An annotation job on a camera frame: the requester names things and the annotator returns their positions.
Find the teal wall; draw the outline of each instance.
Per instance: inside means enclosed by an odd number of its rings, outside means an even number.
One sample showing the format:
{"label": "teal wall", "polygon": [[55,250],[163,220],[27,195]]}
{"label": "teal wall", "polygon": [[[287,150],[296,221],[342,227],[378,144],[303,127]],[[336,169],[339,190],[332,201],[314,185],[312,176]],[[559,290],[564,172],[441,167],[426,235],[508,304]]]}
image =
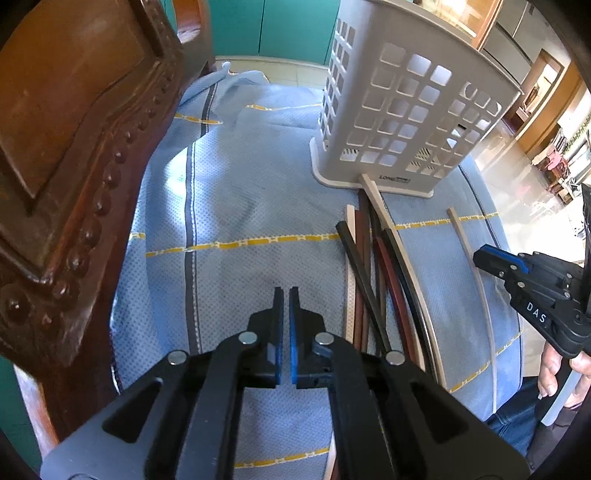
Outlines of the teal wall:
{"label": "teal wall", "polygon": [[0,357],[0,429],[22,459],[38,472],[41,466],[41,454],[37,439],[27,416],[12,364],[2,357]]}
{"label": "teal wall", "polygon": [[215,55],[258,55],[264,5],[265,0],[209,0]]}
{"label": "teal wall", "polygon": [[324,63],[339,0],[267,0],[260,55]]}
{"label": "teal wall", "polygon": [[325,63],[340,0],[209,0],[217,56]]}

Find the teal cabinet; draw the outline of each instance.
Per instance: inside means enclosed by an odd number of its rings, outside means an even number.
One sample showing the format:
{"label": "teal cabinet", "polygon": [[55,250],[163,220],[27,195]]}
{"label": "teal cabinet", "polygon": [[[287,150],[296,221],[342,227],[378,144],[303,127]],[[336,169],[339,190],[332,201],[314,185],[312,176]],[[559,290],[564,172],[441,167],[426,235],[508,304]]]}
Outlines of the teal cabinet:
{"label": "teal cabinet", "polygon": [[[210,3],[213,8],[216,0]],[[267,0],[259,54],[324,63],[339,4],[339,0]]]}
{"label": "teal cabinet", "polygon": [[259,54],[264,5],[265,0],[209,0],[216,56]]}

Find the wooden furniture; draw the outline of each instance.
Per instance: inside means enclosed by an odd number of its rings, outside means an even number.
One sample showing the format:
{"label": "wooden furniture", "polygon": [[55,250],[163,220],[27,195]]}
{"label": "wooden furniture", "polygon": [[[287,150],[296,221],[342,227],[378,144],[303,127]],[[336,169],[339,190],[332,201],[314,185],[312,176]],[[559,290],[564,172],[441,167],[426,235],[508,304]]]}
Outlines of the wooden furniture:
{"label": "wooden furniture", "polygon": [[152,152],[215,68],[206,0],[0,7],[0,354],[41,452],[116,396],[109,314]]}

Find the tile floor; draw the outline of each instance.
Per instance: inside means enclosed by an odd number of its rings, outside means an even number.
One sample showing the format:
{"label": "tile floor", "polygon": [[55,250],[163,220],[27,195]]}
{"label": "tile floor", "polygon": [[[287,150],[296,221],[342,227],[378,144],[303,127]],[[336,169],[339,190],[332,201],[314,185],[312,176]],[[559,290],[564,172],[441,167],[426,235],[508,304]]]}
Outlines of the tile floor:
{"label": "tile floor", "polygon": [[[263,57],[220,58],[233,72],[260,70],[271,83],[324,88],[324,65]],[[565,207],[546,191],[547,183],[499,124],[472,152],[503,221],[511,251],[541,251],[568,261],[584,258],[584,241],[575,237],[583,221],[582,203]],[[544,340],[524,322],[525,375],[537,375]]]}

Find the white stick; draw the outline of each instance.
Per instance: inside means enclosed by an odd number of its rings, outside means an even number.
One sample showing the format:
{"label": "white stick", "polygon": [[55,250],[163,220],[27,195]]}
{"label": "white stick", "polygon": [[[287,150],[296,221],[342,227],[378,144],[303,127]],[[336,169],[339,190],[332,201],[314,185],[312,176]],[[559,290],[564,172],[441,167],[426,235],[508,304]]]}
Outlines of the white stick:
{"label": "white stick", "polygon": [[402,239],[396,230],[396,224],[390,217],[388,209],[384,203],[384,200],[378,190],[377,185],[373,180],[369,178],[367,174],[363,174],[360,177],[360,183],[363,185],[363,189],[365,193],[369,197],[369,201],[375,208],[376,213],[378,214],[379,221],[383,228],[389,228],[392,230],[392,235],[394,236],[394,241],[398,247],[402,255],[402,261],[404,262],[406,268],[408,269],[408,276],[409,281],[413,284],[414,290],[417,293],[417,300],[419,303],[419,308],[423,313],[423,324],[421,327],[423,328],[423,333],[429,343],[427,347],[430,347],[429,355],[433,361],[434,367],[434,374],[435,380],[439,383],[443,388],[447,389],[446,386],[446,379],[445,379],[445,371],[443,369],[443,361],[441,359],[441,352],[439,351],[439,345],[437,344],[437,337],[435,336],[435,329],[433,328],[433,322],[431,321],[431,316],[429,315],[429,310],[427,308],[427,302],[425,301],[425,297],[423,295],[423,291],[421,290],[420,283],[418,282],[418,278],[416,273],[414,272],[413,265],[410,262],[410,258],[402,244]]}
{"label": "white stick", "polygon": [[[345,220],[347,226],[355,241],[355,206],[347,205]],[[345,339],[353,343],[353,327],[355,325],[355,274],[347,255],[345,254],[345,286],[346,298],[345,298]],[[336,445],[335,445],[335,434],[333,433],[330,437],[330,448],[329,455],[326,458],[326,468],[324,469],[323,480],[330,480],[333,469],[335,468],[336,461]]]}
{"label": "white stick", "polygon": [[476,282],[476,288],[478,290],[478,295],[480,297],[480,302],[482,303],[482,310],[484,311],[484,317],[486,321],[486,332],[488,334],[488,344],[491,350],[491,369],[492,369],[492,412],[496,413],[496,391],[497,391],[497,383],[496,383],[496,346],[495,346],[495,332],[492,328],[492,319],[491,319],[491,311],[488,307],[488,301],[486,300],[486,293],[484,290],[484,283],[482,281],[482,275],[480,274],[480,270],[476,267],[474,262],[472,261],[472,256],[474,255],[474,250],[470,247],[470,242],[468,241],[468,237],[466,236],[466,232],[464,231],[464,227],[458,217],[456,210],[454,207],[449,207],[447,209],[447,215],[452,222],[454,230],[457,233],[458,238],[460,239],[460,243],[462,244],[462,249],[464,250],[464,254],[466,255],[466,259],[468,260],[468,264],[472,269],[472,274],[474,275],[474,281]]}

